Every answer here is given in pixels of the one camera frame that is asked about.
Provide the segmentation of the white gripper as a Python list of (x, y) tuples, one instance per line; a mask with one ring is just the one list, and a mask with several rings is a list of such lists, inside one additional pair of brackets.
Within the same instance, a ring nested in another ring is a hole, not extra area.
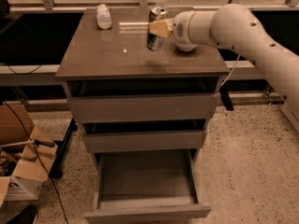
[(173, 33), (176, 46), (195, 45), (189, 37), (189, 25), (194, 11), (184, 11), (176, 17), (149, 23), (149, 32), (159, 37), (167, 38)]

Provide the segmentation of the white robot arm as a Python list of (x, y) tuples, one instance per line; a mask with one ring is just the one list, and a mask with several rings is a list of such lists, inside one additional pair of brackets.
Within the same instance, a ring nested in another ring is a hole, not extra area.
[(284, 99), (289, 117), (299, 119), (299, 57), (276, 42), (246, 7), (229, 4), (216, 11), (184, 11), (150, 22), (149, 32), (173, 36), (180, 49), (205, 45), (246, 58)]

